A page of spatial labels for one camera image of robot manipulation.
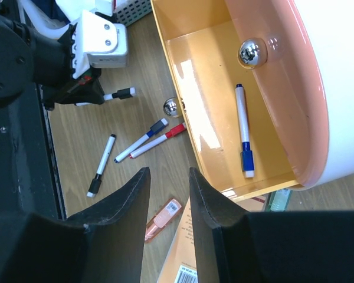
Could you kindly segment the yellow drawer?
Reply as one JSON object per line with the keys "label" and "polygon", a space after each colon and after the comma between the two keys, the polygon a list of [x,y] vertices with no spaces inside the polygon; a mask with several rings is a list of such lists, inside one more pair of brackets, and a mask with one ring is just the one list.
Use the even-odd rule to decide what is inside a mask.
{"label": "yellow drawer", "polygon": [[[235,200],[296,185],[224,1],[153,1],[153,14],[195,157],[207,181]],[[242,172],[235,86],[247,99],[254,177]]]}

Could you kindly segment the black cap whiteboard marker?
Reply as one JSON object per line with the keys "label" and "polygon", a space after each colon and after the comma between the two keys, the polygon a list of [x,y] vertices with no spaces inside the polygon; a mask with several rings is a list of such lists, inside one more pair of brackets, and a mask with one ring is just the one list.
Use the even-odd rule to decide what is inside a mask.
{"label": "black cap whiteboard marker", "polygon": [[112,100],[112,99],[120,99],[120,100],[125,100],[125,99],[128,99],[128,98],[132,98],[136,95],[136,90],[134,87],[130,87],[130,88],[125,88],[125,89],[121,89],[121,90],[118,90],[117,92],[115,93],[112,93],[112,94],[105,94],[103,96],[104,100],[105,101],[109,101],[109,100]]}

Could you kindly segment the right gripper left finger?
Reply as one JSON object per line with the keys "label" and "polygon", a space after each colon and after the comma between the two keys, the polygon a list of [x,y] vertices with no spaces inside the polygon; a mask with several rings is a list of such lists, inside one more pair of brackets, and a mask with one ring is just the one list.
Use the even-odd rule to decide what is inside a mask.
{"label": "right gripper left finger", "polygon": [[0,213],[0,282],[139,282],[150,169],[68,219]]}

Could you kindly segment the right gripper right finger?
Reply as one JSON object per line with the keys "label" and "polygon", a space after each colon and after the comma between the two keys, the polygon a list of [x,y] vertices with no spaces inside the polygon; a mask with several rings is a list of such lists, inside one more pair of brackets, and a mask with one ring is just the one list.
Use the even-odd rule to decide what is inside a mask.
{"label": "right gripper right finger", "polygon": [[354,210],[248,212],[189,170],[199,282],[354,282]]}

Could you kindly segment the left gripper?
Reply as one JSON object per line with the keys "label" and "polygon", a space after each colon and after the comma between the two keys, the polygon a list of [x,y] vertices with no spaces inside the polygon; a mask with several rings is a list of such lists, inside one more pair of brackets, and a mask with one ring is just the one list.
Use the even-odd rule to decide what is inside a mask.
{"label": "left gripper", "polygon": [[65,57],[53,75],[56,83],[42,87],[42,104],[46,110],[54,110],[56,104],[104,103],[104,91],[99,82],[101,69],[88,66],[82,75],[73,78],[77,64],[73,47],[76,27],[76,24],[70,24],[67,31],[57,40],[63,47]]}

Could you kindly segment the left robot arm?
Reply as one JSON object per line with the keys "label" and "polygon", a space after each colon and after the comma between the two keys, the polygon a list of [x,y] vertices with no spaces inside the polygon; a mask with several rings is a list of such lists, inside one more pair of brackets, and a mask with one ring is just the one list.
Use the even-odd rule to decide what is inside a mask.
{"label": "left robot arm", "polygon": [[42,87],[41,102],[47,110],[56,104],[104,103],[99,69],[89,67],[73,78],[75,31],[70,25],[53,40],[0,15],[0,108],[15,101],[30,83]]}

